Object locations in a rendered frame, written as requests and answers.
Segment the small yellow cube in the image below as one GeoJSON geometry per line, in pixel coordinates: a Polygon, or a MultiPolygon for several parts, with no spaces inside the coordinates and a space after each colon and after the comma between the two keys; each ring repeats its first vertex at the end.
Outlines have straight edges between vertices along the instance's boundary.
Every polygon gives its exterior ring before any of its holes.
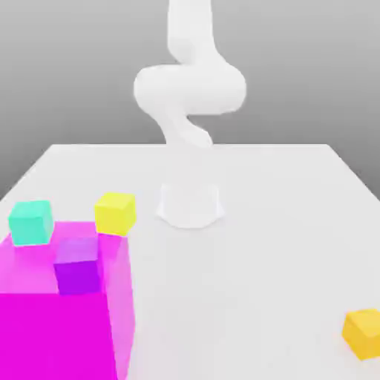
{"type": "Polygon", "coordinates": [[[126,236],[137,221],[134,194],[106,192],[94,206],[96,231],[126,236]]]}

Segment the small purple cube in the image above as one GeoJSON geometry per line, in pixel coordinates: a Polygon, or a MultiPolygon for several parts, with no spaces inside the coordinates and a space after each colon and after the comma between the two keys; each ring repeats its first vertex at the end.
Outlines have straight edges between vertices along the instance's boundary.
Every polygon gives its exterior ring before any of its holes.
{"type": "Polygon", "coordinates": [[[95,237],[62,240],[53,263],[60,295],[101,291],[98,243],[95,237]]]}

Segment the small turquoise cube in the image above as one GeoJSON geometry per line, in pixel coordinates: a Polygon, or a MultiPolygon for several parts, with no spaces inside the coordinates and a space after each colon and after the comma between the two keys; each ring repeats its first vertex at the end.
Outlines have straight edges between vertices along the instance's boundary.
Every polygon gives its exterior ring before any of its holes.
{"type": "Polygon", "coordinates": [[[8,216],[14,246],[35,246],[50,243],[54,230],[51,204],[48,200],[15,203],[8,216]]]}

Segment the small orange cube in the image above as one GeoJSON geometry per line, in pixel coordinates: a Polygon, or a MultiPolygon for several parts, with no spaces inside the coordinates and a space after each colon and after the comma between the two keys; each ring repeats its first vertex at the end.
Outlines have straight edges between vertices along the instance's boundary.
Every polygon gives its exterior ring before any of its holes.
{"type": "Polygon", "coordinates": [[[348,312],[342,337],[359,360],[380,357],[380,311],[362,309],[348,312]]]}

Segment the large magenta box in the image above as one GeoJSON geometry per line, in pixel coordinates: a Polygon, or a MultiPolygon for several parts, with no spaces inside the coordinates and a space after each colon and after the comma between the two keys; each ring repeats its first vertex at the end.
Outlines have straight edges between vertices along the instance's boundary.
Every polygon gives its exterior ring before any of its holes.
{"type": "Polygon", "coordinates": [[[0,380],[127,380],[135,315],[128,240],[60,221],[50,243],[0,242],[0,380]],[[53,263],[67,238],[96,238],[101,291],[60,295],[53,263]]]}

